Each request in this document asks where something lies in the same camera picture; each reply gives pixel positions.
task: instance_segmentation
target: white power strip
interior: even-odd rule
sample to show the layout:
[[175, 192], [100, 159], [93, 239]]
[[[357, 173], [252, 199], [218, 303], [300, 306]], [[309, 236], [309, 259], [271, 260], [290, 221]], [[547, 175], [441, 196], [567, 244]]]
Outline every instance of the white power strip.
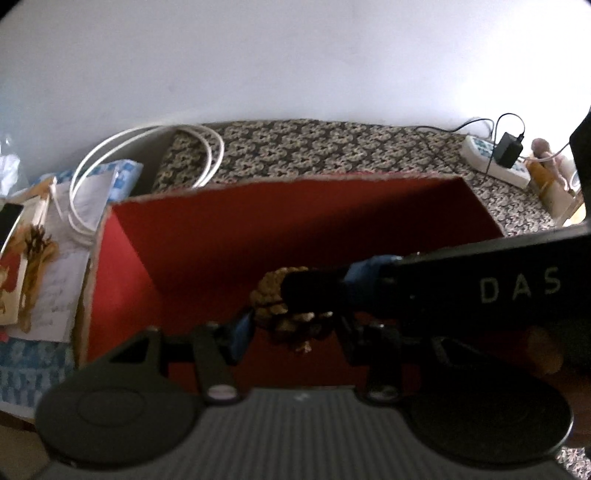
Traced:
[[[492, 148], [493, 145], [491, 142], [467, 136], [462, 144], [460, 155], [472, 168], [485, 173], [488, 163], [491, 160]], [[531, 180], [530, 172], [520, 161], [516, 161], [511, 168], [504, 168], [493, 160], [488, 174], [491, 177], [511, 183], [523, 190], [527, 189]]]

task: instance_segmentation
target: red box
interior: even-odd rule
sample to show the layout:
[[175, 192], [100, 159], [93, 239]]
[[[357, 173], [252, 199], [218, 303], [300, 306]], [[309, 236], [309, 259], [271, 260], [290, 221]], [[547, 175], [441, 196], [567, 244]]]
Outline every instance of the red box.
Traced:
[[[81, 364], [139, 330], [166, 334], [229, 320], [267, 271], [328, 267], [378, 254], [428, 252], [502, 236], [457, 177], [342, 176], [260, 180], [130, 199], [100, 231], [85, 291]], [[295, 356], [258, 331], [234, 368], [254, 385], [362, 385], [331, 337]], [[174, 377], [187, 388], [190, 369]]]

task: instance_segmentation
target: screw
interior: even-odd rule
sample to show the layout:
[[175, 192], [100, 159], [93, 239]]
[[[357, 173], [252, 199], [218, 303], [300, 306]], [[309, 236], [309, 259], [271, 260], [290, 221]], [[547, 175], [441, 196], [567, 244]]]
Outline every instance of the screw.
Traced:
[[214, 385], [207, 389], [207, 396], [216, 401], [229, 401], [238, 396], [238, 390], [231, 385]]
[[400, 390], [393, 385], [382, 385], [368, 392], [368, 398], [376, 403], [390, 403], [395, 401], [399, 396]]

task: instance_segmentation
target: white cable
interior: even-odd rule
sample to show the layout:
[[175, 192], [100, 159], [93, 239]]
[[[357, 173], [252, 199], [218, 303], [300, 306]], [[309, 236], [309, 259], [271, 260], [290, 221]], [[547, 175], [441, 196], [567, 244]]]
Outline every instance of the white cable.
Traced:
[[[70, 188], [68, 191], [69, 211], [67, 213], [67, 216], [65, 215], [65, 212], [63, 212], [61, 210], [61, 207], [59, 206], [59, 203], [58, 203], [58, 200], [57, 200], [56, 194], [55, 194], [55, 192], [56, 192], [55, 184], [51, 186], [51, 192], [52, 192], [52, 196], [54, 197], [54, 200], [56, 203], [57, 212], [58, 212], [60, 218], [62, 219], [62, 221], [65, 221], [65, 222], [67, 221], [70, 224], [70, 227], [73, 230], [73, 232], [72, 232], [73, 238], [77, 242], [79, 242], [83, 245], [91, 246], [94, 236], [95, 236], [95, 233], [96, 233], [96, 228], [94, 226], [88, 224], [87, 222], [85, 222], [81, 218], [78, 211], [76, 210], [76, 206], [74, 205], [74, 200], [76, 198], [76, 195], [78, 194], [78, 191], [80, 190], [82, 184], [87, 179], [87, 177], [90, 175], [92, 170], [94, 170], [95, 167], [97, 167], [98, 165], [103, 163], [106, 159], [111, 157], [114, 153], [118, 152], [122, 148], [125, 148], [128, 145], [130, 145], [138, 140], [141, 140], [142, 138], [145, 138], [149, 135], [163, 132], [163, 131], [168, 130], [170, 128], [174, 128], [176, 130], [183, 131], [185, 133], [188, 133], [192, 137], [197, 138], [203, 144], [203, 146], [205, 148], [206, 164], [205, 164], [205, 167], [204, 167], [201, 175], [195, 181], [195, 183], [192, 185], [192, 188], [195, 189], [195, 188], [204, 187], [213, 178], [213, 176], [217, 173], [220, 165], [222, 164], [223, 155], [225, 152], [225, 146], [224, 146], [223, 138], [216, 131], [212, 130], [209, 127], [206, 127], [205, 125], [185, 125], [185, 124], [183, 124], [183, 125], [153, 125], [153, 126], [148, 126], [148, 127], [130, 128], [128, 130], [119, 132], [119, 133], [107, 138], [106, 140], [102, 141], [95, 148], [93, 148], [88, 153], [88, 155], [86, 155], [84, 157], [84, 159], [76, 167], [74, 174], [72, 176], [72, 181], [70, 182]], [[119, 145], [111, 148], [107, 153], [105, 153], [104, 155], [101, 155], [97, 160], [95, 160], [90, 165], [90, 167], [85, 169], [86, 164], [90, 161], [90, 159], [101, 148], [109, 145], [110, 143], [114, 142], [115, 140], [117, 140], [121, 137], [124, 137], [129, 134], [133, 134], [135, 132], [139, 132], [139, 133], [137, 133], [133, 137], [128, 138], [127, 140], [121, 142]], [[215, 162], [213, 161], [212, 146], [209, 144], [209, 142], [207, 141], [205, 136], [202, 135], [202, 133], [206, 133], [206, 134], [213, 136], [218, 144], [219, 151], [218, 151]]]
[[543, 162], [543, 161], [549, 161], [549, 160], [553, 160], [556, 157], [558, 157], [566, 147], [568, 147], [570, 145], [570, 142], [567, 143], [565, 146], [563, 146], [560, 150], [558, 150], [554, 155], [552, 155], [551, 157], [547, 157], [547, 158], [531, 158], [531, 157], [520, 157], [523, 160], [530, 160], [530, 161], [536, 161], [536, 162]]

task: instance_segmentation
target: black power adapter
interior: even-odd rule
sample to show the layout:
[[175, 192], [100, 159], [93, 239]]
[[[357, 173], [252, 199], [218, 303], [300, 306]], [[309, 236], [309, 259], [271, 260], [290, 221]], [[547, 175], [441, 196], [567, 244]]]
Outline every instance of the black power adapter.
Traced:
[[501, 141], [492, 152], [492, 157], [497, 164], [505, 168], [511, 168], [515, 164], [523, 151], [523, 145], [521, 144], [523, 137], [523, 134], [521, 134], [515, 138], [513, 135], [505, 132], [503, 138], [501, 138]]

